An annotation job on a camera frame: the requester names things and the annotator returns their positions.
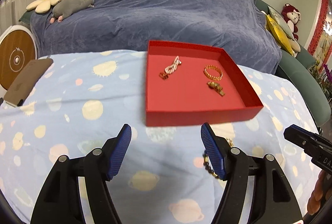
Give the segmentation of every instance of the gold bracelet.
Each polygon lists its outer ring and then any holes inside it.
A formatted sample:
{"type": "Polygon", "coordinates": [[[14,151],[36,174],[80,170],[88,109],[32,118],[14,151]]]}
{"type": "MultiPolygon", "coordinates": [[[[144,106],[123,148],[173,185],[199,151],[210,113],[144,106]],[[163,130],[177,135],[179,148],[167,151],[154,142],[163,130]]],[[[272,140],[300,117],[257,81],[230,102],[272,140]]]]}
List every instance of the gold bracelet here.
{"type": "Polygon", "coordinates": [[[214,65],[208,65],[208,66],[206,66],[206,67],[204,68],[204,74],[205,74],[205,76],[208,77],[210,80],[214,80],[214,81],[220,81],[220,80],[222,79],[222,77],[223,77],[222,71],[221,71],[219,68],[217,68],[216,66],[214,66],[214,65]],[[207,70],[209,70],[209,69],[211,69],[211,70],[215,70],[215,71],[219,72],[220,76],[219,76],[219,77],[212,76],[212,75],[211,75],[210,73],[208,73],[208,71],[207,71],[207,70]]]}

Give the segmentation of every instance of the jewelry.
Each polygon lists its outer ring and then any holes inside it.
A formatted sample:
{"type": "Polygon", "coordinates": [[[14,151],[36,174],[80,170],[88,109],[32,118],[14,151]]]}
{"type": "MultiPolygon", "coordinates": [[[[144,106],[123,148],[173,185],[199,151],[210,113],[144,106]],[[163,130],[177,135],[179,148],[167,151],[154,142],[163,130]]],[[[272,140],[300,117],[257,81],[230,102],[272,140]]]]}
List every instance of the jewelry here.
{"type": "Polygon", "coordinates": [[[222,90],[220,84],[216,82],[207,82],[206,83],[211,89],[214,89],[219,95],[224,96],[225,92],[222,90]]]}
{"type": "MultiPolygon", "coordinates": [[[[227,141],[227,143],[229,144],[230,147],[234,147],[233,141],[231,139],[226,138],[226,141],[227,141]]],[[[209,174],[212,174],[212,176],[214,178],[219,179],[218,174],[216,174],[215,171],[210,167],[209,157],[208,157],[208,154],[207,154],[206,150],[204,151],[203,158],[204,158],[203,165],[204,165],[205,169],[207,170],[207,172],[209,174]]]]}
{"type": "Polygon", "coordinates": [[[204,74],[205,74],[205,76],[208,77],[210,80],[214,80],[214,81],[220,81],[220,80],[222,79],[222,77],[223,77],[223,73],[222,73],[222,71],[221,71],[219,68],[217,68],[216,66],[214,66],[214,65],[208,65],[208,66],[206,66],[206,67],[204,68],[204,74]],[[207,71],[207,70],[209,70],[209,69],[211,69],[211,70],[215,70],[215,71],[219,72],[220,76],[219,76],[219,77],[212,76],[212,75],[211,75],[210,73],[208,73],[208,71],[207,71]]]}
{"type": "Polygon", "coordinates": [[[168,66],[165,68],[164,72],[159,73],[159,77],[166,80],[168,79],[168,75],[172,74],[173,72],[175,72],[178,68],[178,65],[181,65],[182,62],[179,59],[179,56],[177,56],[174,59],[174,62],[172,65],[168,66]]]}

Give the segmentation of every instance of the pearl necklace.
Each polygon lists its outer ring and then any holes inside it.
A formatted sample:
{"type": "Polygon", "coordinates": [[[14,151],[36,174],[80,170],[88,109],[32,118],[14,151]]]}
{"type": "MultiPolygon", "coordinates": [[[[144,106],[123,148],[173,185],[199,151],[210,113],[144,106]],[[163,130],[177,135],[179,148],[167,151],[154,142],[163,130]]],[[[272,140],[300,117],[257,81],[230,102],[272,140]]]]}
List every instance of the pearl necklace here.
{"type": "Polygon", "coordinates": [[[172,74],[173,72],[176,71],[176,69],[178,68],[178,65],[181,65],[181,61],[179,59],[179,56],[177,56],[174,59],[174,62],[172,65],[168,66],[165,68],[164,72],[159,73],[160,78],[166,80],[168,79],[168,75],[172,74]]]}
{"type": "Polygon", "coordinates": [[[179,59],[179,56],[177,56],[175,59],[174,59],[174,62],[172,65],[168,66],[165,68],[165,73],[166,74],[172,74],[173,72],[176,71],[176,69],[178,68],[178,65],[181,65],[181,61],[179,59]]]}

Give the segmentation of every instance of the red wall decoration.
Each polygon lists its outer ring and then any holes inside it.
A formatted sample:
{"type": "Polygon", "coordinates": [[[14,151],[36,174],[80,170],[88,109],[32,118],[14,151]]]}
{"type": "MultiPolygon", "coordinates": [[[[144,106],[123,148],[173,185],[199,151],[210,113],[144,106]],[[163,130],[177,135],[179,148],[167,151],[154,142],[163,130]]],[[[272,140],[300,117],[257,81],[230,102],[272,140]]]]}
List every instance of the red wall decoration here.
{"type": "Polygon", "coordinates": [[[332,53],[332,45],[330,45],[330,48],[329,48],[329,50],[327,51],[327,55],[326,55],[326,57],[324,58],[323,64],[322,64],[322,66],[321,66],[320,69],[319,69],[319,73],[321,73],[322,70],[324,69],[323,65],[327,63],[328,59],[330,58],[331,53],[332,53]]]}
{"type": "Polygon", "coordinates": [[[309,47],[308,47],[308,52],[311,55],[313,55],[314,52],[316,51],[318,42],[320,40],[320,37],[322,36],[324,22],[325,22],[326,16],[327,16],[328,4],[329,4],[329,0],[322,0],[322,7],[320,9],[320,14],[319,14],[318,22],[316,25],[315,33],[314,33],[314,35],[311,39],[311,42],[309,44],[309,47]]]}

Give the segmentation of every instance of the yellow pillow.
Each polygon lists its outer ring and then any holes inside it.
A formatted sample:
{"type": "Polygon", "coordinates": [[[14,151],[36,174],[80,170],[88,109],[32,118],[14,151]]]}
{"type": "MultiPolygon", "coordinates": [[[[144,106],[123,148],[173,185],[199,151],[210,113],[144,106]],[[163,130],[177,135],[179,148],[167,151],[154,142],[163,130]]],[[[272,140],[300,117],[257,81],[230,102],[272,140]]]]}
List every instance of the yellow pillow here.
{"type": "Polygon", "coordinates": [[[271,33],[271,30],[270,30],[270,28],[269,28],[269,26],[268,26],[268,23],[266,23],[266,25],[265,25],[265,29],[271,33]]]}
{"type": "Polygon", "coordinates": [[[280,25],[278,25],[277,22],[274,21],[270,15],[266,16],[266,22],[276,41],[285,51],[289,52],[292,56],[294,56],[295,53],[291,47],[291,44],[289,43],[289,40],[280,25]]]}

